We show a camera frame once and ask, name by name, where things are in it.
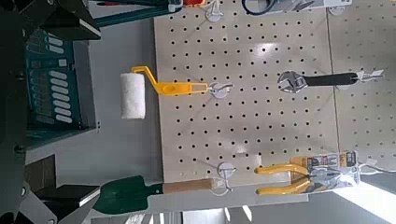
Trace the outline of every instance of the black handle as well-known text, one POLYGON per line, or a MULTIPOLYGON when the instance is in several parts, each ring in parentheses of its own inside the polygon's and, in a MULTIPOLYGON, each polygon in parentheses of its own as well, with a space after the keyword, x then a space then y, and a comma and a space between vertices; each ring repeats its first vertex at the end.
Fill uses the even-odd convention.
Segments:
POLYGON ((352 85, 358 81, 356 73, 334 74, 320 77, 304 77, 308 86, 343 86, 352 85))

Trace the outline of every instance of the hanging tool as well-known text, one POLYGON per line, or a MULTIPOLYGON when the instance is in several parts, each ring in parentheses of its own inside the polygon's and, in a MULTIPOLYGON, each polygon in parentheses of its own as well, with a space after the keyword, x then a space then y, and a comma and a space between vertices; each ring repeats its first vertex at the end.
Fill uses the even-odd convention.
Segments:
POLYGON ((148 67, 138 66, 132 68, 133 74, 139 72, 147 75, 148 80, 158 94, 166 96, 206 93, 209 91, 216 98, 224 98, 233 87, 232 83, 223 85, 218 82, 211 83, 209 86, 204 82, 157 82, 148 67))
POLYGON ((269 12, 277 3, 277 0, 242 0, 242 7, 248 15, 260 16, 269 12))
POLYGON ((173 14, 179 12, 183 7, 182 0, 106 0, 104 3, 100 3, 100 5, 108 6, 111 3, 120 5, 139 5, 148 8, 96 18, 95 21, 99 27, 173 14))
POLYGON ((146 66, 132 68, 132 73, 120 75, 121 117, 123 119, 143 119, 146 116, 145 77, 148 77, 155 91, 160 95, 178 96, 193 93, 210 92, 214 97, 222 99, 227 96, 233 87, 232 83, 219 84, 218 82, 157 82, 146 66))
POLYGON ((281 172, 294 172, 302 175, 302 177, 289 186, 257 189, 256 193, 259 195, 304 193, 310 187, 318 187, 315 185, 325 187, 335 185, 338 177, 341 175, 339 171, 328 167, 314 169, 309 172, 305 167, 295 164, 278 164, 269 167, 256 168, 254 170, 254 173, 258 175, 274 175, 281 172))
POLYGON ((157 82, 151 71, 146 66, 133 67, 134 74, 143 72, 148 76, 155 91, 160 95, 175 96, 186 95, 191 93, 205 93, 209 91, 207 83, 199 82, 157 82))
POLYGON ((281 91, 297 93, 305 87, 352 85, 359 80, 356 73, 305 77, 293 71, 283 73, 277 80, 281 91))
POLYGON ((104 184, 93 208, 110 215, 136 212, 149 208, 151 195, 214 188, 212 178, 146 186, 143 176, 137 175, 104 184))

